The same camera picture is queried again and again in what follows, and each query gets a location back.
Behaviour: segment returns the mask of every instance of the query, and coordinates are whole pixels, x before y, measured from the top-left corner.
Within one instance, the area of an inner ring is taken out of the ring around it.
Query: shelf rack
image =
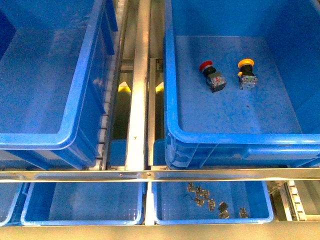
[[[320,168],[223,168],[200,170],[169,170],[166,166],[153,166],[155,141],[156,68],[157,60],[149,57],[151,1],[140,0],[137,17],[134,60],[122,61],[128,21],[129,0],[119,0],[118,21],[121,23],[118,57],[115,62],[113,86],[117,91],[120,72],[133,72],[130,119],[127,135],[125,166],[109,166],[112,131],[100,146],[97,166],[83,171],[70,169],[55,171],[0,171],[0,182],[147,182],[145,221],[136,226],[13,226],[2,227],[0,239],[319,239],[320,221],[299,218],[290,190],[293,180],[320,180]],[[113,105],[110,105],[107,128],[112,128]],[[196,181],[272,181],[271,198],[276,219],[267,224],[218,225],[155,225],[153,182]]]

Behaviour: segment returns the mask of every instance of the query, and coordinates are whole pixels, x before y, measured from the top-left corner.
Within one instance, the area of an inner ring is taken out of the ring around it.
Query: blue plastic bin
[[[126,152],[118,152],[123,149],[126,141],[112,142],[110,161],[117,166],[125,164]],[[142,182],[31,183],[21,222],[25,226],[138,225],[144,220],[144,191]]]
[[[155,165],[165,164],[164,141],[154,144]],[[187,182],[152,183],[155,222],[159,225],[178,224],[248,224],[271,222],[274,214],[265,181],[215,181],[194,182],[209,190],[210,199],[215,201],[214,211],[208,204],[199,207],[195,203],[195,193],[188,192]],[[228,205],[229,218],[219,218],[219,204]],[[248,218],[240,218],[240,208],[245,208]]]
[[[28,183],[0,183],[0,226],[21,225]]]
[[[112,0],[0,0],[2,167],[95,164],[116,30]]]
[[[302,166],[320,154],[317,0],[165,0],[166,163]],[[258,84],[240,90],[238,62]],[[212,60],[226,87],[211,93]]]

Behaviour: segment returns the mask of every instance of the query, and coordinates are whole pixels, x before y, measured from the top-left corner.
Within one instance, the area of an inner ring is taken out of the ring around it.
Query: blue storage bin
[[[18,226],[28,183],[0,183],[0,226]]]
[[[0,0],[1,167],[95,164],[112,8],[112,0]]]
[[[165,163],[164,141],[154,144],[155,165]],[[274,214],[265,181],[215,181],[194,182],[209,190],[210,199],[215,201],[215,209],[209,211],[208,204],[202,207],[195,203],[195,193],[188,192],[187,182],[155,182],[152,184],[154,196],[155,222],[159,225],[178,224],[248,224],[271,222]],[[219,218],[219,204],[228,205],[229,218]],[[248,218],[240,218],[240,208],[245,208]]]
[[[126,141],[112,142],[110,161],[123,166]],[[144,220],[143,182],[31,183],[21,223],[25,226],[138,225]]]
[[[320,5],[316,0],[165,0],[166,163],[298,167],[320,154]],[[238,62],[258,84],[240,90]],[[211,93],[212,60],[226,87]]]

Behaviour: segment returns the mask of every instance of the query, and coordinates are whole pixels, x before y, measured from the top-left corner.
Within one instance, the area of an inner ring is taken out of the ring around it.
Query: aluminum shelf frame
[[[125,0],[124,23],[119,42],[122,56],[128,16]],[[145,221],[136,226],[10,226],[1,227],[0,239],[319,239],[320,221],[273,221],[266,224],[155,225],[153,182],[198,181],[290,181],[320,180],[320,168],[224,168],[168,170],[153,165],[155,140],[156,59],[149,58],[151,0],[140,0],[137,21],[135,58],[119,57],[117,69],[133,72],[131,115],[125,166],[108,170],[0,171],[0,183],[8,182],[148,182]]]

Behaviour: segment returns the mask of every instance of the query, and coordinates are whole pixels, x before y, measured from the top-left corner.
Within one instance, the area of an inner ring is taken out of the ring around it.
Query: bin floor
[[[273,55],[263,37],[176,36],[178,122],[188,133],[302,133]],[[254,60],[258,84],[240,90],[238,62]],[[199,66],[212,60],[226,87],[211,93]]]
[[[200,186],[209,190],[210,199],[215,201],[214,211],[209,211],[208,204],[197,206],[195,193],[187,191],[187,182],[166,182],[158,184],[157,211],[160,220],[210,220],[219,219],[219,204],[228,205],[230,219],[238,219],[240,208],[245,208],[251,218],[249,202],[244,182],[194,182],[194,187]]]
[[[0,61],[1,133],[59,131],[85,31],[16,31]]]
[[[138,183],[57,183],[49,221],[134,221]]]

